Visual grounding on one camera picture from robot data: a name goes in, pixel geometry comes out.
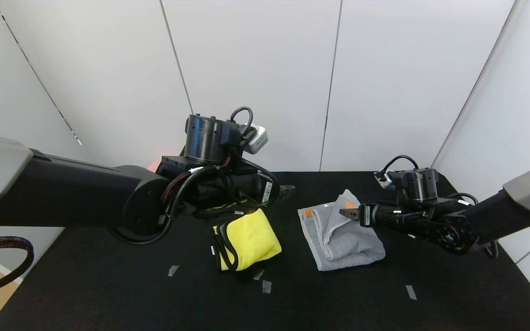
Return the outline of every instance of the gray towel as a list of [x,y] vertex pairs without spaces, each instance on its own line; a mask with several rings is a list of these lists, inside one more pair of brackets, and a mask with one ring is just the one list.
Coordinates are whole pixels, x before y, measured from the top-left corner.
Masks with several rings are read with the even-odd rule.
[[345,190],[335,202],[298,210],[302,230],[320,271],[370,264],[386,256],[374,229],[362,228],[359,222],[339,214],[339,209],[349,208],[347,201],[359,206],[357,198]]

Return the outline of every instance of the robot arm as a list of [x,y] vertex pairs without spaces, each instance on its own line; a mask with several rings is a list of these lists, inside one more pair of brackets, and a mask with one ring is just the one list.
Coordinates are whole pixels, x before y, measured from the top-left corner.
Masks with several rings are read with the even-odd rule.
[[[376,172],[376,178],[383,188],[395,190],[394,199],[340,212],[359,220],[361,226],[392,228],[435,243],[452,254],[486,249],[490,257],[497,256],[498,239],[530,226],[530,171],[480,203],[466,193],[439,197],[438,176],[432,168],[385,168]],[[474,205],[465,202],[463,196],[473,199]]]
[[[248,111],[247,124],[234,121],[240,111]],[[0,138],[0,226],[105,227],[126,243],[145,245],[164,237],[183,202],[200,211],[271,205],[293,187],[280,186],[271,172],[242,158],[267,142],[265,128],[252,121],[249,107],[226,121],[190,115],[184,150],[162,157],[156,172],[69,160]],[[2,287],[23,274],[34,255],[19,237],[0,237],[0,248],[28,252],[19,268],[0,279]]]

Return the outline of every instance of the black table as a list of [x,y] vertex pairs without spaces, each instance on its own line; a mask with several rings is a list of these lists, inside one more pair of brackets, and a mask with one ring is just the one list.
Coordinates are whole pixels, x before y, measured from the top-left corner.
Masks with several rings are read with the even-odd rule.
[[[498,260],[453,256],[380,229],[384,260],[318,272],[296,210],[334,201],[345,188],[361,201],[389,193],[370,172],[277,175],[297,192],[266,211],[283,249],[258,265],[271,293],[254,270],[217,272],[200,220],[179,218],[145,247],[101,228],[67,228],[0,312],[0,330],[530,331],[530,284],[504,251]],[[438,188],[454,192],[444,177]]]

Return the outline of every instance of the cable connector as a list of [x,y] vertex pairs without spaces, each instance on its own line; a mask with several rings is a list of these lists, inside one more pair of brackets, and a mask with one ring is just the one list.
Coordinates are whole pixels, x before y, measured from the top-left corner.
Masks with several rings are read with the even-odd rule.
[[204,167],[191,168],[191,169],[189,169],[189,170],[187,170],[187,171],[189,171],[190,174],[193,174],[194,172],[196,172],[196,171],[198,171],[198,170],[200,170],[200,169],[202,169],[202,168],[204,168]]

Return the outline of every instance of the black cable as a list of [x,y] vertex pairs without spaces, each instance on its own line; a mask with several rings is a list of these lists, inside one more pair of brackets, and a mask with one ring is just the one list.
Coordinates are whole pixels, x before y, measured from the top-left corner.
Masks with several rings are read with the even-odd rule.
[[234,201],[237,205],[241,205],[241,206],[247,207],[247,208],[259,208],[259,207],[264,207],[266,205],[274,203],[277,200],[277,198],[279,196],[279,191],[280,191],[279,182],[277,181],[277,178],[274,176],[274,174],[269,172],[269,170],[261,167],[260,165],[252,163],[251,161],[248,161],[248,160],[245,160],[245,159],[239,159],[239,160],[241,162],[243,162],[244,164],[246,164],[246,165],[248,165],[250,167],[256,168],[257,170],[261,171],[264,174],[264,176],[267,177],[271,181],[271,184],[272,184],[271,194],[270,194],[270,198],[267,201],[263,202],[263,203],[249,204],[249,203],[246,203],[246,202],[242,202],[242,201],[240,201],[240,199],[234,193],[234,180],[232,179],[232,177],[228,176],[228,175],[224,174],[222,171],[220,171],[219,172],[220,178],[221,178],[223,184],[225,185],[225,188],[226,188],[227,192],[229,193],[230,199],[232,201]]
[[230,115],[230,120],[234,121],[234,117],[236,117],[236,115],[238,113],[240,113],[241,111],[244,111],[244,110],[248,111],[248,122],[247,122],[247,126],[244,127],[242,132],[240,132],[240,134],[242,134],[242,136],[246,136],[246,134],[248,134],[248,130],[251,128],[251,124],[253,123],[253,111],[247,106],[242,106],[242,107],[238,107]]
[[490,247],[484,249],[489,258],[498,258],[498,240],[490,241]]
[[412,162],[412,164],[414,165],[414,169],[418,169],[418,163],[416,163],[416,161],[412,159],[412,157],[409,157],[408,155],[398,155],[397,157],[389,161],[387,165],[383,167],[383,170],[381,170],[381,172],[385,174],[387,169],[399,159],[407,159],[408,161]]
[[4,277],[0,278],[0,288],[11,283],[19,276],[22,276],[22,274],[30,268],[32,262],[34,261],[34,247],[32,247],[32,243],[30,243],[30,241],[27,239],[21,237],[0,237],[0,249],[3,248],[23,249],[27,252],[27,254],[21,265]]
[[216,170],[217,167],[213,165],[208,165],[206,167],[200,168],[196,171],[194,171],[187,179],[185,179],[185,182],[179,187],[179,190],[177,190],[177,194],[175,195],[174,199],[171,199],[168,203],[167,209],[165,210],[164,215],[166,216],[165,224],[162,226],[160,232],[153,237],[149,239],[133,239],[131,237],[128,237],[118,231],[117,228],[109,228],[109,232],[116,237],[117,239],[120,239],[121,241],[131,244],[131,245],[147,245],[150,243],[154,243],[156,241],[159,241],[162,239],[167,232],[169,231],[169,228],[171,228],[171,224],[173,223],[173,218],[175,218],[175,210],[177,209],[177,206],[179,203],[181,203],[181,199],[183,198],[183,194],[185,190],[187,190],[187,187],[196,180],[199,176],[204,174],[207,171]]
[[448,198],[448,199],[451,199],[451,198],[454,198],[454,197],[468,197],[468,198],[472,199],[474,205],[478,204],[478,199],[476,197],[474,197],[473,195],[469,194],[469,193],[458,192],[458,193],[453,193],[453,194],[450,194],[450,195],[446,196],[446,198]]

